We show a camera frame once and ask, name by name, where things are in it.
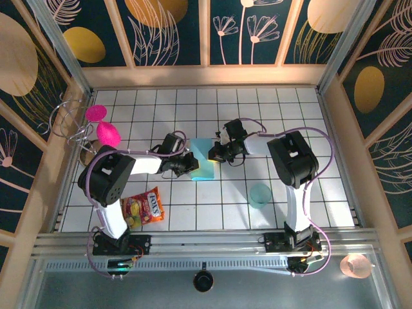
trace transparent cup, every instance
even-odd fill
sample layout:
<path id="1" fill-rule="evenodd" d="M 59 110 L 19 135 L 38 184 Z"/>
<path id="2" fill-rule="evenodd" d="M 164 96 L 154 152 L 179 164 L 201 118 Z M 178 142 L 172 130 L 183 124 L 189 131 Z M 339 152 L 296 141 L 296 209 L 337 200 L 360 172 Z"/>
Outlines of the transparent cup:
<path id="1" fill-rule="evenodd" d="M 264 207 L 272 199 L 272 190 L 263 183 L 253 185 L 249 193 L 250 206 L 255 209 Z"/>

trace floral wallpaper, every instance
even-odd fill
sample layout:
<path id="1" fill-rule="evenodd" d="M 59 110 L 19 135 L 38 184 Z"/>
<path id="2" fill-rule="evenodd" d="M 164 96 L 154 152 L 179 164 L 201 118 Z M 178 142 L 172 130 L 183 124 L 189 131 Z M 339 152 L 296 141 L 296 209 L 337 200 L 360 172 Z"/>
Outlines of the floral wallpaper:
<path id="1" fill-rule="evenodd" d="M 285 64 L 326 64 L 358 0 L 304 0 Z"/>
<path id="2" fill-rule="evenodd" d="M 343 81 L 366 138 L 412 92 L 412 0 L 394 0 Z"/>
<path id="3" fill-rule="evenodd" d="M 136 66 L 200 64 L 198 0 L 118 0 Z"/>
<path id="4" fill-rule="evenodd" d="M 212 0 L 211 65 L 275 64 L 292 0 Z"/>
<path id="5" fill-rule="evenodd" d="M 342 73 L 342 71 L 345 68 L 346 64 L 348 63 L 350 57 L 352 56 L 352 53 L 357 48 L 357 46 L 359 44 L 359 41 L 363 38 L 363 35 L 365 34 L 365 31 L 368 29 L 370 23 L 375 18 L 375 15 L 378 12 L 378 9 L 380 8 L 382 2 L 383 2 L 383 0 L 376 0 L 375 6 L 373 7 L 371 15 L 369 16 L 368 20 L 365 22 L 364 26 L 362 27 L 362 30 L 360 31 L 360 34 L 357 37 L 357 40 L 355 41 L 355 43 L 353 43 L 353 46 L 352 46 L 351 50 L 346 55 L 345 59 L 343 60 L 341 66 L 339 67 L 339 69 L 337 71 L 337 73 L 339 75 Z"/>
<path id="6" fill-rule="evenodd" d="M 0 1 L 0 100 L 43 134 L 67 84 L 11 0 Z M 49 133 L 41 135 L 45 140 Z"/>
<path id="7" fill-rule="evenodd" d="M 398 228 L 412 225 L 412 110 L 369 152 Z"/>
<path id="8" fill-rule="evenodd" d="M 0 116 L 0 230 L 14 233 L 42 151 Z"/>
<path id="9" fill-rule="evenodd" d="M 82 67 L 126 65 L 103 0 L 44 2 Z"/>

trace candy bag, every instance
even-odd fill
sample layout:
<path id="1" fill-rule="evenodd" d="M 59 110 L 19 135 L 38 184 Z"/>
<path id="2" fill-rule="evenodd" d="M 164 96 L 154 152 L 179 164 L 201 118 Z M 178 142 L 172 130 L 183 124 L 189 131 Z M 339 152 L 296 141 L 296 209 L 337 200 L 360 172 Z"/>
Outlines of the candy bag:
<path id="1" fill-rule="evenodd" d="M 120 200 L 120 204 L 122 205 L 123 218 L 130 229 L 162 221 L 165 218 L 158 187 L 130 198 L 123 198 Z"/>

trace pink sponge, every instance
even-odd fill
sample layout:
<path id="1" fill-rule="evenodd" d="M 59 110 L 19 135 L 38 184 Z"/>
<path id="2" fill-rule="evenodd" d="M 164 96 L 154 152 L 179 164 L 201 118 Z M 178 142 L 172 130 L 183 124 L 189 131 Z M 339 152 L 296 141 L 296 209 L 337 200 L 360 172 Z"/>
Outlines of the pink sponge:
<path id="1" fill-rule="evenodd" d="M 97 125 L 97 138 L 102 145 L 116 147 L 120 144 L 122 137 L 118 133 L 116 127 L 109 122 L 100 121 Z"/>
<path id="2" fill-rule="evenodd" d="M 120 144 L 122 137 L 113 124 L 102 121 L 107 112 L 103 105 L 94 105 L 86 111 L 86 119 L 90 122 L 98 122 L 96 133 L 102 145 L 116 147 Z"/>

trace grid floor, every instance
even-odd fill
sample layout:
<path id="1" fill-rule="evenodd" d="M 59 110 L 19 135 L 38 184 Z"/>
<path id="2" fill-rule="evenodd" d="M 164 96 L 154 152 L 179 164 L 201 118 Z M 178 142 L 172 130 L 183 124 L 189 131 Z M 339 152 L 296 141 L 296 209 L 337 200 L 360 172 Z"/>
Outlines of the grid floor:
<path id="1" fill-rule="evenodd" d="M 178 129 L 188 138 L 212 138 L 228 120 L 239 117 L 262 121 L 270 133 L 301 126 L 326 131 L 313 88 L 106 90 L 97 92 L 95 103 L 107 107 L 104 120 L 114 123 L 119 130 L 122 136 L 119 149 L 146 150 Z M 243 122 L 243 126 L 248 132 L 259 129 L 253 122 Z M 330 146 L 317 133 L 304 131 L 302 134 L 322 169 L 328 162 Z M 96 213 L 75 183 L 82 170 L 77 164 L 57 229 L 61 232 L 84 232 L 98 224 Z M 255 183 L 265 183 L 273 192 L 273 200 L 259 210 L 248 205 L 249 189 Z M 163 179 L 161 175 L 133 175 L 123 196 L 136 195 L 156 186 L 164 205 L 165 219 L 144 225 L 140 230 L 283 228 L 286 189 L 271 158 L 248 156 L 245 164 L 239 167 L 216 164 L 215 180 L 207 182 L 193 182 L 187 175 L 172 180 Z M 321 227 L 354 226 L 354 211 L 348 205 L 335 162 L 314 182 L 311 215 Z"/>

